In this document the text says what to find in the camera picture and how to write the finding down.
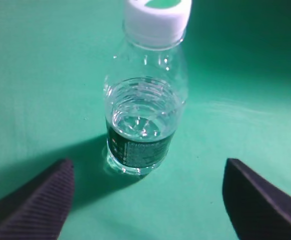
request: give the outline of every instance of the green surface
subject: green surface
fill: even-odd
[[[200,0],[183,43],[190,95],[166,161],[104,172],[102,89],[121,1],[0,0],[0,197],[75,162],[61,240],[236,240],[221,186],[241,158],[291,194],[291,2]]]
[[[181,0],[150,0],[146,6],[154,9],[168,9],[177,6]]]

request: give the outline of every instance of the bottle cap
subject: bottle cap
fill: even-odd
[[[192,0],[125,0],[124,29],[145,47],[166,48],[185,34]]]

